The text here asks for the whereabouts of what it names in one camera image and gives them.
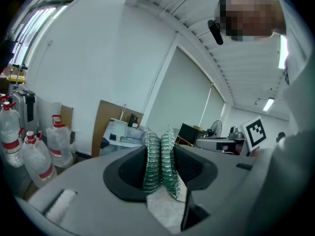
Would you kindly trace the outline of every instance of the white cloth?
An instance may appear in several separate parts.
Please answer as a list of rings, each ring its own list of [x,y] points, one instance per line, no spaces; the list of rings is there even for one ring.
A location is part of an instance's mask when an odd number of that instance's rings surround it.
[[[294,134],[298,130],[315,128],[315,122],[312,122],[315,116],[313,101],[315,78],[311,65],[314,59],[314,39],[310,29],[291,2],[280,0],[280,4],[285,19],[289,52],[286,62],[290,85],[283,92],[283,97],[291,111],[289,126],[291,133]]]

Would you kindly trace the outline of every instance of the red cap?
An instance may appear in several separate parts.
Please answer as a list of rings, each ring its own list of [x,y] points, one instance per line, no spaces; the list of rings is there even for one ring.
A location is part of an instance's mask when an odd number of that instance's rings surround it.
[[[34,132],[33,131],[28,131],[26,133],[27,137],[29,140],[33,140],[35,138]]]
[[[1,102],[5,102],[6,101],[6,97],[5,97],[4,93],[0,94],[0,101]]]
[[[31,144],[31,143],[35,142],[36,139],[35,139],[35,135],[34,135],[33,131],[28,131],[26,133],[26,136],[28,137],[28,142],[27,143]]]
[[[12,104],[10,104],[10,102],[6,101],[3,105],[3,109],[5,111],[8,111],[10,108],[12,108],[13,106],[15,106],[15,102],[13,102]]]
[[[61,115],[53,115],[53,125],[55,128],[65,127],[64,124],[61,124]]]
[[[10,102],[6,101],[3,105],[3,109],[5,111],[8,111],[11,108]]]

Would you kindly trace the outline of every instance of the person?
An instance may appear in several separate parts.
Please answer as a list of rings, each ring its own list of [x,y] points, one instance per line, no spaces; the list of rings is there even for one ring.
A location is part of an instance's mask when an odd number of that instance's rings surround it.
[[[305,79],[314,77],[314,36],[290,0],[219,0],[214,22],[221,34],[229,36],[233,41],[257,41],[273,34],[287,38],[287,84],[291,85],[300,77],[295,85],[283,93],[291,111],[291,134],[312,129],[312,123],[315,123],[315,103],[303,101],[296,96],[311,92]]]
[[[278,137],[276,138],[276,143],[278,143],[283,137],[285,137],[285,133],[284,132],[280,132],[278,134]]]

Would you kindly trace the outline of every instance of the fluorescent light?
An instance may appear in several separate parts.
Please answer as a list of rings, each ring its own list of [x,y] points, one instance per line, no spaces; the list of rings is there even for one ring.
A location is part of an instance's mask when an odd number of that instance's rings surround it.
[[[284,62],[288,54],[289,54],[289,51],[287,50],[287,40],[285,37],[280,36],[280,57],[279,57],[280,69],[284,69]]]
[[[65,5],[59,11],[57,11],[57,13],[53,16],[53,19],[57,18],[59,16],[59,14],[62,13],[63,10],[66,9],[67,7],[68,7],[68,5]]]
[[[271,105],[274,103],[275,99],[274,98],[269,98],[267,103],[266,103],[266,106],[264,107],[264,111],[268,111],[268,109],[270,109]]]

